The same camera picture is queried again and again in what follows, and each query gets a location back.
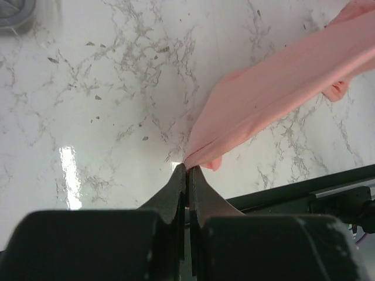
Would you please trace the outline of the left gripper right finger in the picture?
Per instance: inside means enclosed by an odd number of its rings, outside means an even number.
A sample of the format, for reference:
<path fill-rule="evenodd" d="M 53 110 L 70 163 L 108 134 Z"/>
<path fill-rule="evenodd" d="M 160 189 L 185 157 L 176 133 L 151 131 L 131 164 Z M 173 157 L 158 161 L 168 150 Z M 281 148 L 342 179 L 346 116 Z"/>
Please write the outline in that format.
<path fill-rule="evenodd" d="M 211 266 L 210 219 L 245 216 L 224 199 L 206 180 L 200 166 L 187 172 L 189 193 L 192 275 L 208 277 Z"/>

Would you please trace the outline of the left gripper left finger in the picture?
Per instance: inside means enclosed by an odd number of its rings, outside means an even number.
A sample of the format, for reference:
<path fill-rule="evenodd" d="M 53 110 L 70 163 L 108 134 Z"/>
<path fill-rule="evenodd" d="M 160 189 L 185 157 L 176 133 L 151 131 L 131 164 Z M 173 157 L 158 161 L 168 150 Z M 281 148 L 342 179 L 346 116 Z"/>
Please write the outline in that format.
<path fill-rule="evenodd" d="M 185 260 L 185 205 L 186 168 L 178 164 L 165 186 L 139 208 L 155 216 L 145 280 L 180 279 L 180 263 Z"/>

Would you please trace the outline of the salmon pink t shirt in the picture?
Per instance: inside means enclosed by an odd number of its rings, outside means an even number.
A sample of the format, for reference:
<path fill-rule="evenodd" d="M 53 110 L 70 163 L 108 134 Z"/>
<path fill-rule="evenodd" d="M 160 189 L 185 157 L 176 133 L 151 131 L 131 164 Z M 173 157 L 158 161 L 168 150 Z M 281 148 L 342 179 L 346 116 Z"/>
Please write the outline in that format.
<path fill-rule="evenodd" d="M 349 1 L 324 29 L 223 77 L 190 133 L 184 165 L 217 170 L 222 157 L 316 94 L 343 98 L 374 69 L 374 2 Z"/>

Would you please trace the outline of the grey plastic bin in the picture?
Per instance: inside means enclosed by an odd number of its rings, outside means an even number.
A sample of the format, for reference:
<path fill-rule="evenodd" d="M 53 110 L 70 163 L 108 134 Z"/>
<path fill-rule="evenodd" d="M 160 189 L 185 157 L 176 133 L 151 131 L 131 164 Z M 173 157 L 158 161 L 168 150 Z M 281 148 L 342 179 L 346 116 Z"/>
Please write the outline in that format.
<path fill-rule="evenodd" d="M 61 21 L 61 1 L 1 0 L 1 36 L 22 36 L 38 28 L 58 30 Z"/>

